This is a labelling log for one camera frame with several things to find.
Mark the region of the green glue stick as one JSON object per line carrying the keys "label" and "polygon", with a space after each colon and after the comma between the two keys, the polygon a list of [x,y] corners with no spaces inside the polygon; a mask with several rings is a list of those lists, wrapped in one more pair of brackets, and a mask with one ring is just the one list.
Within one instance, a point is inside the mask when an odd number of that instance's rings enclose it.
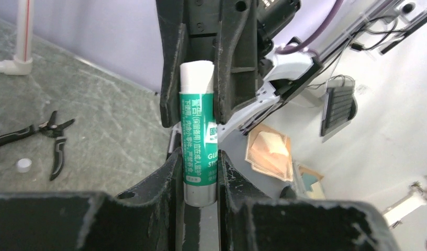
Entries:
{"label": "green glue stick", "polygon": [[218,137],[213,112],[211,61],[180,65],[184,200],[193,207],[216,202]]}

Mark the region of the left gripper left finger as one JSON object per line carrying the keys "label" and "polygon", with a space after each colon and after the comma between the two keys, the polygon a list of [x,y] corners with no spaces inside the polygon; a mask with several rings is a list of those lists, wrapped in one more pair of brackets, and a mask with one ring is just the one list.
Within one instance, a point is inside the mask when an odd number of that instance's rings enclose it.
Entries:
{"label": "left gripper left finger", "polygon": [[182,150],[113,197],[0,193],[0,250],[181,250]]}

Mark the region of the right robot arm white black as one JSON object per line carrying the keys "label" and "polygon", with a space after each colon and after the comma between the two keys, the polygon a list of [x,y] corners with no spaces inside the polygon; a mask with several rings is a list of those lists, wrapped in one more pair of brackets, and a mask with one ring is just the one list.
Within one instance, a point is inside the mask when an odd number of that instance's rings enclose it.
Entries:
{"label": "right robot arm white black", "polygon": [[279,54],[273,38],[300,10],[300,1],[157,1],[163,48],[162,125],[180,121],[182,63],[212,61],[213,111],[219,140],[248,134],[298,95],[322,68],[301,49]]}

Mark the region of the white glue stick cap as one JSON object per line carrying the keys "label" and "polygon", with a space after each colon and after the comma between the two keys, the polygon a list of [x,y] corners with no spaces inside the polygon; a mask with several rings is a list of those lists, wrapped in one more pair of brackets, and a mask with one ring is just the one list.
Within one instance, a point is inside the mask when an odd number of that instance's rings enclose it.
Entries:
{"label": "white glue stick cap", "polygon": [[32,160],[29,158],[22,158],[16,162],[16,169],[19,173],[27,173],[32,166]]}

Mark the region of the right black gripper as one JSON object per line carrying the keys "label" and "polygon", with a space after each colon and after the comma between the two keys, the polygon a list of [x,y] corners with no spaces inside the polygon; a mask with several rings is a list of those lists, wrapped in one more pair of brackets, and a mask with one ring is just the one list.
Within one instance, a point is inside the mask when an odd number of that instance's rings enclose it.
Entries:
{"label": "right black gripper", "polygon": [[256,100],[256,2],[155,2],[163,51],[162,126],[171,128],[180,122],[179,66],[185,56],[187,62],[215,60],[214,113],[217,123],[226,124]]}

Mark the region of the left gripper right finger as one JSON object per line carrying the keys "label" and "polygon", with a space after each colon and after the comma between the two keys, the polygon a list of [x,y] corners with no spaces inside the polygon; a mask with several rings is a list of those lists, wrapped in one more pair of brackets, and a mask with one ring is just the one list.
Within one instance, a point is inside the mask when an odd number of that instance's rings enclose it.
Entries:
{"label": "left gripper right finger", "polygon": [[221,250],[398,250],[383,216],[360,201],[273,199],[218,152]]}

